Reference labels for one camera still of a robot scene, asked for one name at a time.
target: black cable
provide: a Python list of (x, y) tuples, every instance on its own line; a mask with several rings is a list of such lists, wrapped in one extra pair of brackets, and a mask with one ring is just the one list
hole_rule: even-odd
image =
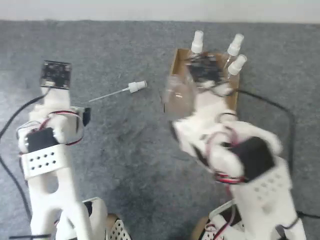
[(280, 225), (280, 226), (283, 227), (283, 229), (285, 229), (285, 230), (292, 229), (292, 228), (297, 224), (297, 222), (299, 221), (299, 219), (300, 219), (300, 217), (297, 216), (297, 217), (295, 218), (295, 220), (294, 220), (289, 226), (283, 226), (283, 225)]
[[(36, 103), (37, 101), (43, 99), (48, 93), (49, 91), (51, 90), (51, 88), (48, 89), (48, 91), (41, 95), (41, 96), (38, 96), (30, 101), (28, 101), (27, 103), (25, 103), (24, 105), (22, 105), (11, 117), (10, 119), (6, 122), (6, 124), (4, 125), (3, 129), (0, 131), (0, 140), (1, 138), (3, 137), (3, 135), (5, 134), (5, 132), (7, 131), (7, 129), (9, 128), (10, 124), (12, 123), (12, 121), (15, 119), (15, 117), (23, 110), (25, 109), (26, 107), (28, 107), (29, 105), (31, 104), (34, 104)], [(8, 168), (8, 166), (5, 164), (4, 160), (2, 159), (2, 157), (0, 156), (0, 164), (2, 165), (3, 169), (7, 172), (7, 174), (9, 175), (9, 177), (12, 179), (12, 181), (14, 182), (16, 188), (18, 189), (19, 193), (20, 193), (20, 196), (22, 198), (22, 201), (23, 201), (23, 205), (24, 205), (24, 209), (25, 209), (25, 212), (26, 212), (26, 215), (28, 217), (28, 220), (29, 222), (31, 221), (31, 211), (29, 209), (29, 206), (28, 206), (28, 201), (27, 201), (27, 197), (21, 187), (21, 185), (19, 184), (17, 178), (14, 176), (14, 174), (10, 171), (10, 169)]]
[[(245, 95), (251, 96), (253, 98), (259, 99), (259, 100), (266, 102), (274, 107), (277, 107), (278, 109), (280, 109), (286, 113), (286, 115), (289, 119), (288, 166), (289, 166), (289, 171), (290, 171), (290, 174), (292, 177), (293, 173), (294, 173), (294, 150), (295, 150), (295, 138), (296, 138), (296, 117), (295, 117), (295, 115), (288, 108), (286, 108), (286, 107), (280, 105), (279, 103), (274, 102), (266, 97), (259, 96), (257, 94), (254, 94), (252, 92), (249, 92), (249, 91), (243, 90), (243, 89), (235, 89), (234, 92), (238, 92), (238, 93), (245, 94)], [(302, 211), (296, 211), (296, 213), (297, 213), (298, 217), (293, 222), (294, 223), (293, 226), (298, 222), (298, 220), (300, 218), (303, 218), (303, 217), (312, 218), (312, 219), (320, 219), (319, 215), (304, 213)]]
[(10, 236), (9, 239), (45, 239), (50, 238), (51, 234), (42, 234), (42, 235), (23, 235), (23, 236)]
[(318, 215), (314, 215), (314, 214), (309, 214), (309, 213), (304, 213), (303, 211), (296, 211), (296, 213), (298, 214), (299, 218), (311, 218), (311, 219), (320, 219), (320, 216)]

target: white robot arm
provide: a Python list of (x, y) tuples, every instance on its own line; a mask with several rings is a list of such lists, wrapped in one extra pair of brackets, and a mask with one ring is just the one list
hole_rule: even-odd
[[(44, 62), (44, 104), (37, 104), (29, 113), (29, 121), (17, 129), (32, 207), (32, 237), (51, 239), (56, 222), (56, 240), (108, 240), (120, 234), (124, 240), (131, 240), (123, 222), (116, 215), (107, 215), (102, 199), (79, 199), (69, 146), (83, 138), (90, 109), (70, 105), (70, 72), (69, 63)], [(48, 182), (53, 178), (58, 188), (50, 192)], [(56, 221), (59, 210), (62, 213)]]
[[(240, 216), (238, 222), (244, 228), (225, 227), (219, 238), (275, 240), (279, 235), (273, 232), (282, 226), (287, 239), (306, 239), (290, 192), (287, 162), (279, 157), (282, 144), (278, 137), (238, 121), (225, 98), (211, 90), (198, 92), (194, 100), (194, 112), (171, 122), (171, 130), (181, 150), (195, 157), (218, 182), (230, 185)], [(219, 211), (213, 212), (210, 223), (222, 227), (228, 219), (223, 219)], [(203, 240), (219, 239), (207, 233)]]

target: gray carpet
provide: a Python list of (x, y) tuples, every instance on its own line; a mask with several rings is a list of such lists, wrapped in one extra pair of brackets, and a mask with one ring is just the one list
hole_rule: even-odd
[[(299, 210), (320, 214), (319, 25), (0, 21), (0, 126), (40, 94), (43, 60), (73, 64), (74, 105), (146, 80), (146, 90), (88, 104), (92, 121), (84, 140), (72, 147), (76, 182), (82, 199), (103, 198), (135, 240), (188, 239), (198, 219), (227, 199), (223, 188), (179, 150), (161, 108), (174, 49), (188, 47), (194, 30), (204, 31), (207, 50), (225, 50), (235, 33), (244, 34), (241, 52), (248, 62), (241, 87), (297, 115), (292, 193)], [(31, 109), (19, 115), (0, 145), (25, 192), (15, 128), (27, 121)], [(238, 110), (242, 120), (277, 133), (287, 143), (283, 113), (245, 96), (239, 98)], [(308, 240), (319, 239), (320, 220), (303, 222)], [(0, 238), (28, 232), (18, 191), (1, 168)]]

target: white plastic bracket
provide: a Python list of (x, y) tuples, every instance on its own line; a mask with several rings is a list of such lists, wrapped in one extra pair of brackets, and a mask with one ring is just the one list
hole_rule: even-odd
[(38, 151), (23, 154), (21, 157), (24, 178), (29, 178), (53, 172), (58, 169), (67, 168), (68, 156), (67, 146), (58, 144)]

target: circuit board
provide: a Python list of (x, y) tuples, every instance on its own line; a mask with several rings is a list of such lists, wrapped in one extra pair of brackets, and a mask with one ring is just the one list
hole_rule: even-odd
[(45, 60), (41, 70), (40, 86), (68, 90), (71, 70), (71, 63)]

